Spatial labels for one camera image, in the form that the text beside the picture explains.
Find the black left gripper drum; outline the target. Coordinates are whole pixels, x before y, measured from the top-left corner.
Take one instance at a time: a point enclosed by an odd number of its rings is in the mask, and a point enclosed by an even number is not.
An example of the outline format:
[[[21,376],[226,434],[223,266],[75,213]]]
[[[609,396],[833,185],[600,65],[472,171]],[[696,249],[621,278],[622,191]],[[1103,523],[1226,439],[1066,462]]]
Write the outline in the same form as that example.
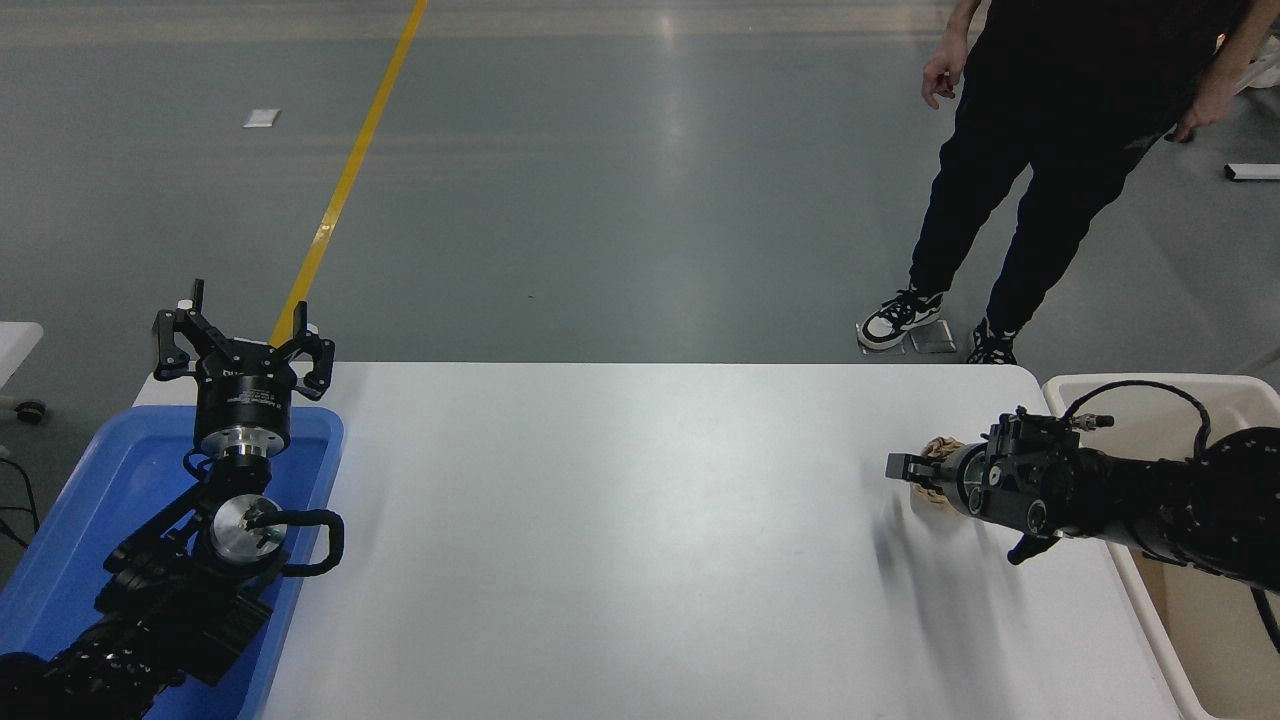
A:
[[[201,356],[196,365],[197,437],[233,427],[256,427],[279,437],[289,434],[296,374],[287,365],[265,366],[262,363],[271,352],[271,346],[264,342],[233,342],[229,357],[214,351]]]

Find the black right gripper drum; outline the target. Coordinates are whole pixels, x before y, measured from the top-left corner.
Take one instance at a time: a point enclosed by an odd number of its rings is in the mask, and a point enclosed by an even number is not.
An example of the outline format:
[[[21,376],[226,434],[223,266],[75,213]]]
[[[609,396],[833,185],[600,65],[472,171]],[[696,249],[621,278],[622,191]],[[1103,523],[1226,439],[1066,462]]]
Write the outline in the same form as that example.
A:
[[[974,491],[980,492],[980,445],[946,448],[940,473],[947,501],[957,512],[973,518],[970,497]]]

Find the person's right hand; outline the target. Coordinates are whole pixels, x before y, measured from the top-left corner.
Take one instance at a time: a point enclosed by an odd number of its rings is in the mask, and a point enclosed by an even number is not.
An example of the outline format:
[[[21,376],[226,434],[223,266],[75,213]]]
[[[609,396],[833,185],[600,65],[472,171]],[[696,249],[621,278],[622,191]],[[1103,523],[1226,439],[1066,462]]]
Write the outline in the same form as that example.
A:
[[[966,41],[940,44],[922,72],[920,96],[931,110],[938,110],[942,100],[955,99],[956,87],[964,77],[969,56]]]

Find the person's left hand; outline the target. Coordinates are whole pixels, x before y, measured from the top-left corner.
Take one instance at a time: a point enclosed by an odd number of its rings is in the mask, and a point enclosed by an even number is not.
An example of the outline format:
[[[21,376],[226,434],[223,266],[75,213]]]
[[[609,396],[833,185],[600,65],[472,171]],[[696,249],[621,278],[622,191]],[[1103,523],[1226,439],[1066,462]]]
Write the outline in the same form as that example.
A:
[[[1199,129],[1221,122],[1230,110],[1235,97],[1235,82],[1204,82],[1197,91],[1188,109],[1175,122],[1164,140],[1170,143],[1189,143]]]

